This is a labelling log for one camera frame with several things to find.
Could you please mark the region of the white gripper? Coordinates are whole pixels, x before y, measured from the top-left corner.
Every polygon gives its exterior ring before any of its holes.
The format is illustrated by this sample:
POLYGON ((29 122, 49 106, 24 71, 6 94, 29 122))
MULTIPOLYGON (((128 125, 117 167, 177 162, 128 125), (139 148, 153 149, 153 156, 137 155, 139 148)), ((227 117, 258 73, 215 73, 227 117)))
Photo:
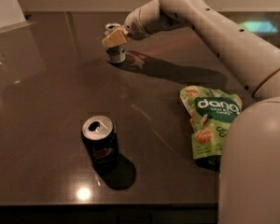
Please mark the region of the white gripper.
POLYGON ((149 26, 151 20, 144 7, 137 8, 131 12, 124 21, 124 28, 119 27, 114 31, 108 32, 102 40, 106 49, 124 45, 128 42, 128 36, 133 40, 143 40, 151 36, 149 26))

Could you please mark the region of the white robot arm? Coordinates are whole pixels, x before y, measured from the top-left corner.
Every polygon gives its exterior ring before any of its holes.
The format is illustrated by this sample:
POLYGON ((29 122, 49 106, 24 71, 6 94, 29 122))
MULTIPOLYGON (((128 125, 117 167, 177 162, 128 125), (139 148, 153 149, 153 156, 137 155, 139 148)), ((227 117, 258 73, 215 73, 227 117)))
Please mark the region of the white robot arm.
POLYGON ((188 26, 255 98, 232 123, 223 146, 218 224, 280 224, 280 49, 219 14, 204 0, 152 0, 103 40, 188 26))

